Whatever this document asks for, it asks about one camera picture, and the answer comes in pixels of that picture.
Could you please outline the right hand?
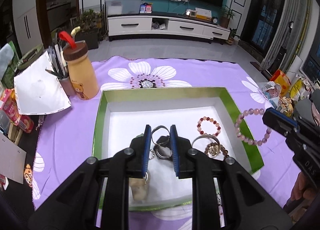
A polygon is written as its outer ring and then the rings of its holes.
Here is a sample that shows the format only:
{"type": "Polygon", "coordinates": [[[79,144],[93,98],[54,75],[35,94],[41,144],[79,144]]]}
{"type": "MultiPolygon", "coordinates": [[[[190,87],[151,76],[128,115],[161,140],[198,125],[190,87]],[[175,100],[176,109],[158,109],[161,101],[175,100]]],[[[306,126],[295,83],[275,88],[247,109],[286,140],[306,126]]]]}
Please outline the right hand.
{"type": "Polygon", "coordinates": [[[295,201],[304,198],[312,201],[316,197],[317,193],[318,190],[311,186],[308,177],[303,172],[300,172],[291,191],[290,199],[295,201]]]}

